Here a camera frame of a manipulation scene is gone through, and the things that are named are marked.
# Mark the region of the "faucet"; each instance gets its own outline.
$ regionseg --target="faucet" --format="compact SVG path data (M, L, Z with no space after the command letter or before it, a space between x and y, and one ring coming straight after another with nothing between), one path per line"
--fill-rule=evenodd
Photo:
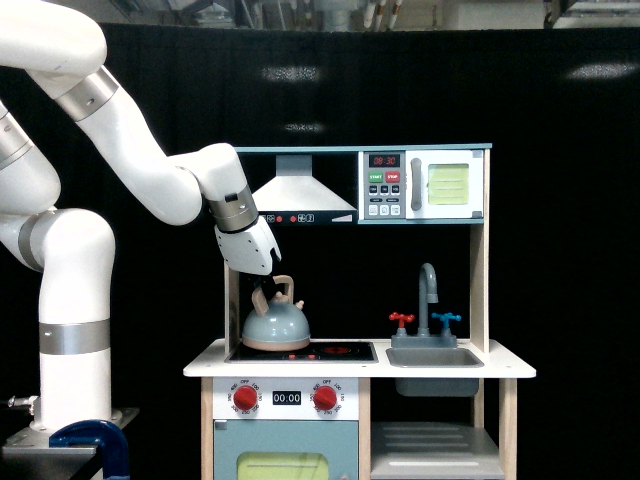
M419 292L418 292L418 333L417 335L407 335L404 328L405 323L410 323L415 319L414 315L402 315L393 312L389 315L389 320L398 321L398 331L391 336L392 348L456 348L456 337L451 335L449 321L460 321L459 315L445 313L443 315L434 313L433 318L439 318L443 323L440 335L431 336L429 333L429 304L438 303L438 282L436 281L436 271L433 265L425 263L420 267Z
M433 265L425 263L420 268L420 282L418 292L418 336L428 337L429 334L429 303L438 303L438 282Z

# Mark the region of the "black backdrop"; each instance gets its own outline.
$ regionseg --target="black backdrop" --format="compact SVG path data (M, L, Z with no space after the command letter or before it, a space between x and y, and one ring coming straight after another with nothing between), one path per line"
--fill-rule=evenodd
M608 80L568 74L586 64L640 64L638 30L104 30L107 67L168 154L221 141L492 143L491 337L538 370L536 379L519 382L519 476L631 472L632 445L621 436L630 426L627 406L638 401L631 307L640 72ZM318 81L263 78L264 68L286 66L315 67ZM185 227L156 220L24 72L0 69L0 92L59 172L57 206L93 210L114 230L113 404L141 408L127 429L133 477L197 478L199 382L182 368L223 335L213 222L205 212ZM286 128L296 123L321 130ZM269 176L267 163L245 165L252 189ZM277 229L282 271L293 274L307 301L313 335L389 335L384 317L415 309L425 261L436 266L441 301L464 312L468 231L425 231ZM40 275L6 251L0 269L0 398L30 395L38 391ZM374 419L468 419L467 404L419 406L403 403L388 382L374 389ZM488 382L488 431L497 439L496 395ZM464 418L453 413L461 409Z

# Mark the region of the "shelf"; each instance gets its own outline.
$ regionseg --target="shelf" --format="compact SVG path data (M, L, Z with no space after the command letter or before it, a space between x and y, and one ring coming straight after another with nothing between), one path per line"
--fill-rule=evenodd
M459 339L458 348L466 348L478 357L482 367L396 367L389 363L387 349L391 340L370 341L376 363L267 361L226 363L224 340L216 340L184 369L187 377L359 377L359 378L532 378L536 371L512 352L491 340L489 353L483 353L468 339Z
M447 145L368 145L339 147L234 147L238 153L358 153L358 152L397 152L400 150L485 150L490 143L463 143Z
M379 422L371 431L372 480L505 478L498 447L482 428Z
M397 220L358 220L358 225L482 225L484 218L399 218Z

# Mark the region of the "oven window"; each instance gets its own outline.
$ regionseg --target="oven window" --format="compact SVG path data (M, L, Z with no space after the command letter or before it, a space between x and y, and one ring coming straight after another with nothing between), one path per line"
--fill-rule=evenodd
M319 453L245 452L238 480L329 480L329 462Z
M469 203L469 164L429 165L429 205Z

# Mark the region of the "blue clamp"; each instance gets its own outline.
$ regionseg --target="blue clamp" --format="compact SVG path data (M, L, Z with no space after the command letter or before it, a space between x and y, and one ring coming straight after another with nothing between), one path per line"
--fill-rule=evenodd
M129 480L129 444L115 424L106 420L83 420L62 427L49 437L49 447L72 445L98 445L104 480Z
M442 322L442 328L449 328L449 321L450 320L455 320L456 322L459 322L460 320L462 320L462 317L460 315L454 315L453 313L449 312L449 313L432 313L431 314L431 318L437 318Z

